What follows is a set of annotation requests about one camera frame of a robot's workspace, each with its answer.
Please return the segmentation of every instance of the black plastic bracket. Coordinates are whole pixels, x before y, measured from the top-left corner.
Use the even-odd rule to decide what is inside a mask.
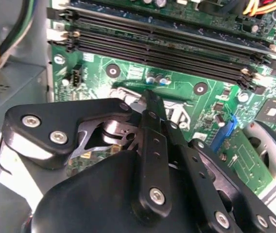
[[[235,221],[242,232],[276,233],[276,224],[272,224],[276,222],[275,214],[203,141],[193,139],[189,142],[189,147],[199,153],[206,168],[215,175],[213,185],[225,194],[225,201],[230,203]]]
[[[63,167],[77,148],[82,122],[127,121],[131,114],[132,109],[120,99],[20,105],[6,112],[2,135],[11,149],[44,168],[56,169]],[[25,116],[36,117],[39,125],[27,126],[23,123]],[[66,142],[53,142],[51,133],[55,131],[64,133]]]
[[[190,185],[189,201],[202,232],[242,233],[227,213],[198,152],[188,147],[177,125],[170,121],[165,121],[163,125],[169,138],[170,155],[174,155],[172,159],[186,174]]]
[[[139,103],[146,106],[142,112],[135,143],[139,161],[132,207],[143,224],[154,225],[169,215],[172,198],[169,180],[166,137],[161,134],[161,117],[166,117],[162,98],[146,90]]]

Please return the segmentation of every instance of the bolt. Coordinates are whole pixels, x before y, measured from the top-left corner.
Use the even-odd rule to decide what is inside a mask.
[[[173,129],[177,129],[177,128],[178,128],[178,126],[177,126],[175,123],[173,123],[173,122],[171,122],[171,127],[172,127]]]
[[[151,188],[150,198],[157,205],[163,205],[165,202],[165,196],[158,188]]]
[[[68,137],[64,132],[54,131],[50,135],[50,140],[56,144],[65,144],[68,140]]]
[[[269,216],[269,219],[270,219],[271,223],[273,224],[273,226],[276,227],[276,219],[272,216]]]
[[[24,116],[24,118],[21,120],[22,123],[30,128],[36,128],[41,124],[41,121],[36,116]]]
[[[155,114],[154,112],[149,112],[149,115],[150,115],[152,118],[156,119],[156,114]]]
[[[269,227],[268,223],[266,222],[266,220],[262,216],[257,215],[257,219],[263,227],[265,227],[265,228]]]
[[[128,111],[129,110],[129,107],[126,103],[120,103],[120,107],[121,109],[125,110],[125,111]]]
[[[229,220],[227,219],[227,217],[221,213],[220,211],[217,211],[215,213],[215,217],[217,219],[217,222],[223,227],[228,229],[230,227],[230,223]]]
[[[201,142],[198,142],[197,145],[198,145],[200,148],[204,148],[204,144],[201,143]]]

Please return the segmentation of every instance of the mounting hole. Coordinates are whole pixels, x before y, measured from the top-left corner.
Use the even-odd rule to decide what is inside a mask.
[[[200,177],[201,177],[201,178],[206,179],[206,176],[205,176],[205,174],[204,174],[204,173],[199,172],[199,174],[200,174]]]
[[[135,137],[136,137],[135,133],[129,133],[128,135],[126,135],[126,140],[132,141],[135,139]]]
[[[208,85],[206,83],[197,83],[193,88],[193,92],[198,96],[205,94],[207,91]]]
[[[119,75],[121,74],[121,69],[116,64],[109,64],[107,65],[105,72],[108,75],[108,77],[114,79],[119,77]]]

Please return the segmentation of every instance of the chip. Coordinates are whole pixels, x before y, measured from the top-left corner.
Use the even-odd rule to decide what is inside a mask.
[[[224,90],[224,92],[222,93],[224,96],[228,96],[230,95],[230,90]]]
[[[214,106],[214,110],[220,112],[224,108],[223,103],[216,103]]]
[[[256,116],[259,121],[276,123],[276,100],[267,99]]]

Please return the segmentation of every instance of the yellow wire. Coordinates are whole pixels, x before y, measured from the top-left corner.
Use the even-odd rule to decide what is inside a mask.
[[[250,17],[254,16],[257,13],[258,7],[259,7],[260,0],[255,0],[254,6],[251,9]]]
[[[259,7],[258,8],[258,12],[260,12],[260,11],[266,11],[266,10],[269,10],[271,8],[274,8],[274,7],[276,7],[276,1],[272,2],[271,4]]]
[[[270,13],[272,11],[276,10],[276,6],[268,8],[267,10],[261,10],[260,7],[257,9],[256,15],[263,15],[266,13]]]
[[[248,13],[251,11],[251,9],[252,9],[252,7],[253,7],[255,1],[256,1],[256,0],[250,0],[250,1],[249,1],[249,3],[248,3],[248,5],[247,5],[246,9],[243,11],[243,15],[246,15],[246,14],[248,14]]]

